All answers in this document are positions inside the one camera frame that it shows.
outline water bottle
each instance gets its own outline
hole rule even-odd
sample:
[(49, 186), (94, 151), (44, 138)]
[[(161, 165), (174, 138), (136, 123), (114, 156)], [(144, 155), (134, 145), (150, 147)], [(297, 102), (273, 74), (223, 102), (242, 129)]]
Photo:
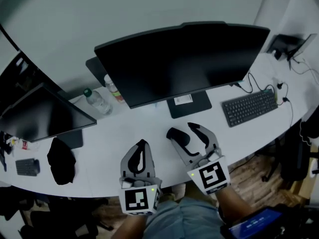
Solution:
[(84, 90), (86, 101), (93, 107), (95, 107), (100, 113), (109, 115), (112, 113), (112, 105), (105, 101), (99, 92), (90, 90), (89, 88)]
[(38, 142), (28, 142), (22, 139), (12, 139), (11, 144), (19, 149), (27, 149), (32, 151), (38, 151), (40, 146)]
[(105, 81), (105, 86), (116, 98), (116, 100), (121, 104), (125, 103), (124, 98), (122, 97), (121, 93), (118, 91), (117, 87), (114, 85), (114, 83), (112, 82), (108, 74), (104, 77), (104, 81)]

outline computer mouse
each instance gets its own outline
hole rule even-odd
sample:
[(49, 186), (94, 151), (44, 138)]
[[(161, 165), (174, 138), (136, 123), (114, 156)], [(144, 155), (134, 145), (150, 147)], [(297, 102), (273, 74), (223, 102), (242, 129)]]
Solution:
[(34, 171), (36, 172), (36, 174), (40, 173), (40, 162), (38, 159), (34, 161)]

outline monitor base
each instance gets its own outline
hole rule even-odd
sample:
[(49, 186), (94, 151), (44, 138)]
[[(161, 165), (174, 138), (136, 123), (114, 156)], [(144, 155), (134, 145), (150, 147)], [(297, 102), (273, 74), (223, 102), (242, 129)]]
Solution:
[(64, 142), (70, 149), (81, 148), (83, 146), (83, 135), (81, 129), (60, 134), (57, 138)]
[(206, 91), (191, 94), (192, 102), (176, 105), (174, 98), (167, 100), (170, 115), (173, 119), (195, 114), (212, 108)]

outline white desk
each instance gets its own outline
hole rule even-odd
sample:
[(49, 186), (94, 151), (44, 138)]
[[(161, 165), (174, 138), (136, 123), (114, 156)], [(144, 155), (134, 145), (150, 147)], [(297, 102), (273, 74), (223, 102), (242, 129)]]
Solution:
[[(296, 70), (305, 67), (295, 65)], [(272, 84), (273, 77), (289, 85), (288, 98), (292, 102), (295, 123), (319, 102), (318, 85), (311, 73), (302, 76), (291, 72), (287, 61), (278, 62), (269, 54), (260, 54), (251, 72), (261, 88)], [(258, 91), (252, 81), (254, 91)], [(241, 84), (249, 90), (248, 81)], [(102, 96), (109, 92), (100, 88)], [(286, 93), (286, 87), (279, 91), (279, 100)], [(146, 140), (151, 147), (155, 163), (156, 176), (163, 180), (162, 187), (175, 185), (189, 180), (185, 166), (178, 153), (166, 138), (171, 127), (176, 127), (191, 136), (188, 146), (191, 152), (204, 154), (204, 144), (191, 132), (187, 122), (193, 122), (208, 128), (216, 134), (223, 155), (228, 164), (232, 164), (260, 149), (277, 136), (285, 132), (291, 122), (292, 113), (288, 103), (283, 104), (259, 118), (229, 128), (221, 102), (245, 95), (237, 88), (224, 86), (207, 91), (212, 109), (179, 119), (172, 119), (166, 102), (129, 109), (127, 105), (117, 103), (112, 97), (114, 112), (99, 119), (96, 126), (83, 130), (84, 146), (74, 150), (76, 157), (76, 175), (73, 183), (59, 186), (55, 183), (47, 162), (47, 153), (52, 139), (41, 142), (37, 153), (15, 150), (14, 157), (6, 155), (7, 172), (0, 167), (0, 180), (14, 186), (50, 195), (69, 197), (107, 197), (118, 194), (120, 188), (120, 162), (127, 151), (139, 140)], [(81, 99), (76, 106), (95, 118), (100, 118), (94, 108)], [(40, 161), (41, 172), (36, 177), (18, 176), (15, 160), (35, 157)]]

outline small keyboard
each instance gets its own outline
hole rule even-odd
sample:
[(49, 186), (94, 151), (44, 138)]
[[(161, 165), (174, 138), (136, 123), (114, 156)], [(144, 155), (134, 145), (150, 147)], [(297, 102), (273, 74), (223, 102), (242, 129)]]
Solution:
[(36, 176), (40, 172), (39, 160), (34, 158), (17, 160), (15, 166), (18, 175)]
[(264, 90), (224, 101), (222, 107), (230, 127), (242, 124), (278, 107), (272, 90)]

